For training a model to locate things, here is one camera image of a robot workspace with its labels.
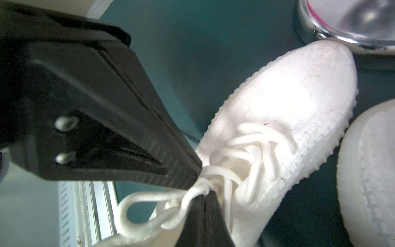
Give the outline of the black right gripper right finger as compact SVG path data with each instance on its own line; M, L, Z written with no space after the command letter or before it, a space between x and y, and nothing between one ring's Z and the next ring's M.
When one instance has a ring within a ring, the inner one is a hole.
M214 191L210 191L205 198L205 246L235 247Z

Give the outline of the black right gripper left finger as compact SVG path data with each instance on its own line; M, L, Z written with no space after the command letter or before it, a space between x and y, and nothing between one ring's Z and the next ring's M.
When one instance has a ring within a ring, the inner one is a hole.
M175 247L202 247L204 243L205 196L191 202L183 230Z

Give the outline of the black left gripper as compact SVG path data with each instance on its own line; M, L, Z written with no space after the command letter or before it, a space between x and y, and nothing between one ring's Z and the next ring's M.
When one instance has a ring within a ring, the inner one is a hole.
M1 1L1 148L15 142L15 121L9 110L18 98L12 64L14 53L22 44L34 41L120 41L130 46L131 36L117 26L91 18Z

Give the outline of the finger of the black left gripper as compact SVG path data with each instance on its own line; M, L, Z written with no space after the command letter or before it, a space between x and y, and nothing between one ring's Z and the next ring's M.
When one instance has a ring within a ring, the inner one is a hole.
M202 170L137 55L118 42L4 42L1 147L53 181L186 190Z

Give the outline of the white shoelace of shoe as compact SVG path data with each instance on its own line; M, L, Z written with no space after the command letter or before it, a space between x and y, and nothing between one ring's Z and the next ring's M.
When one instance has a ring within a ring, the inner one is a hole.
M274 180L277 176L271 143L287 146L291 154L297 151L296 143L281 132L267 125L241 123L237 126L237 136L227 141L224 148L211 153L210 165L202 169L198 179L189 190L136 192L125 197L114 214L114 223L119 234L133 242L143 242L156 236L161 229L175 229L185 220L192 200L198 196L208 195L215 188L222 190L223 215L226 226L230 227L232 190L234 185L242 184L242 179L234 171L219 166L218 163L225 157L233 157L250 164L251 169L245 189L245 202L250 203L259 182L260 172L264 171L270 180ZM127 211L134 204L159 202L165 205L172 200L180 200L181 205L168 209L162 208L146 223L135 224L127 219Z

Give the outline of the white knit sneaker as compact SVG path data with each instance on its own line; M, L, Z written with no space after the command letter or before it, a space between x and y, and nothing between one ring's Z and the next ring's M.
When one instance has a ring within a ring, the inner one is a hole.
M361 114L337 161L340 213L355 247L395 245L395 101Z
M126 196L114 212L117 234L98 246L152 244L210 192L233 244L254 246L286 193L333 154L357 94L353 54L341 43L316 41L269 62L215 114L195 150L202 171L192 187Z

